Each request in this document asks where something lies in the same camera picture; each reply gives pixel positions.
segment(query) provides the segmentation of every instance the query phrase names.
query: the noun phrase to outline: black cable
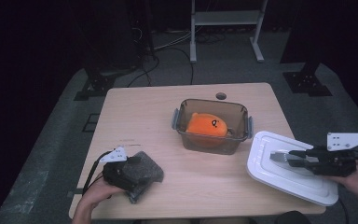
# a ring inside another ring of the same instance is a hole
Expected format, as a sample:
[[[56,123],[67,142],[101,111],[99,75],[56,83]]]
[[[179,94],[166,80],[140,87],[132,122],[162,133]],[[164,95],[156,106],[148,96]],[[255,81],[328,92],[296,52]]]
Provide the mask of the black cable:
[[[91,170],[89,171],[89,176],[87,177],[87,180],[86,180],[86,183],[84,183],[84,187],[83,187],[83,192],[82,192],[82,195],[84,195],[86,193],[86,191],[89,189],[90,187],[90,182],[91,182],[91,179],[92,179],[92,176],[94,175],[94,172],[95,172],[95,169],[97,169],[97,166],[98,166],[98,163],[100,162],[100,159],[111,153],[112,151],[107,151],[105,152],[104,154],[102,154],[97,161],[94,162],[94,164],[92,165],[91,167]]]
[[[136,79],[138,79],[139,77],[142,77],[142,76],[144,76],[144,75],[149,76],[148,73],[151,72],[151,71],[153,71],[153,70],[159,65],[159,58],[158,58],[157,56],[155,56],[155,59],[157,60],[156,65],[153,66],[150,70],[145,71],[145,72],[143,72],[141,75],[139,75],[139,76],[137,76],[136,78],[134,78],[134,79],[127,85],[127,88],[128,88]]]
[[[341,201],[341,199],[338,199],[339,203],[341,203],[342,209],[344,210],[344,214],[345,214],[345,223],[349,224],[350,223],[350,217],[348,215],[348,210],[347,207],[345,206],[345,204]]]

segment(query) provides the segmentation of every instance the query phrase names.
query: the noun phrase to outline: container handle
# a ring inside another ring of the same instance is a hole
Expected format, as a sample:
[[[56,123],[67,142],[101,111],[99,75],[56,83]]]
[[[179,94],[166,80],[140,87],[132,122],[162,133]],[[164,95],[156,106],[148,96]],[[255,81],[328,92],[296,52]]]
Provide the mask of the container handle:
[[[172,121],[171,121],[171,127],[176,130],[176,123],[178,122],[178,117],[179,117],[179,110],[176,108],[173,111],[173,116],[172,116]]]
[[[252,116],[248,118],[248,131],[248,138],[252,138],[254,133],[254,122]]]

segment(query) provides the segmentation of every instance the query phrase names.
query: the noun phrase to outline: gray sponge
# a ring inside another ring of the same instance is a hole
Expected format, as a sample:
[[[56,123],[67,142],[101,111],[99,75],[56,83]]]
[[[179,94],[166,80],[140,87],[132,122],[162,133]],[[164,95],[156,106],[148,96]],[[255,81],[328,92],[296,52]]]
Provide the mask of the gray sponge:
[[[131,203],[137,203],[153,182],[162,182],[164,172],[143,151],[129,159],[137,159],[137,162],[126,162],[121,168],[121,172],[127,179],[135,183],[134,188],[127,190],[126,193]]]

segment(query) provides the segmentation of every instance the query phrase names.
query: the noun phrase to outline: white metal stand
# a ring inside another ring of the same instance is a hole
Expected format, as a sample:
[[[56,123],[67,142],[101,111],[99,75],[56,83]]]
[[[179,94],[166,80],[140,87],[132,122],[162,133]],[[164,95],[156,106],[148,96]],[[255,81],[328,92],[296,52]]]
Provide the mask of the white metal stand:
[[[250,37],[255,57],[259,63],[264,62],[264,57],[258,47],[257,40],[260,34],[268,0],[263,0],[260,10],[249,11],[212,11],[196,12],[195,2],[191,2],[191,41],[190,41],[190,61],[197,61],[196,51],[196,26],[198,25],[243,25],[256,24],[255,36]]]

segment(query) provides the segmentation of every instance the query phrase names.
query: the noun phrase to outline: cable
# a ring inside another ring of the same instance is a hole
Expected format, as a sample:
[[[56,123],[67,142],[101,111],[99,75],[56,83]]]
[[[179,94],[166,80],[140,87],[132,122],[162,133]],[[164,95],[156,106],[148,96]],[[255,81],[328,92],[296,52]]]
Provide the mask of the cable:
[[[134,78],[128,85],[127,85],[127,88],[136,80],[138,79],[139,77],[142,77],[144,75],[147,75],[147,80],[149,82],[149,85],[151,86],[150,84],[150,76],[148,75],[149,72],[153,71],[155,68],[157,68],[157,66],[159,65],[159,58],[157,56],[155,56],[155,59],[157,60],[157,63],[156,65],[154,65],[150,70],[148,71],[144,71],[141,75],[137,76],[136,78]]]
[[[344,214],[345,214],[345,223],[349,224],[350,223],[350,217],[348,215],[348,210],[347,207],[345,206],[345,204],[341,201],[341,199],[338,199],[339,203],[341,203],[342,209],[344,210]]]

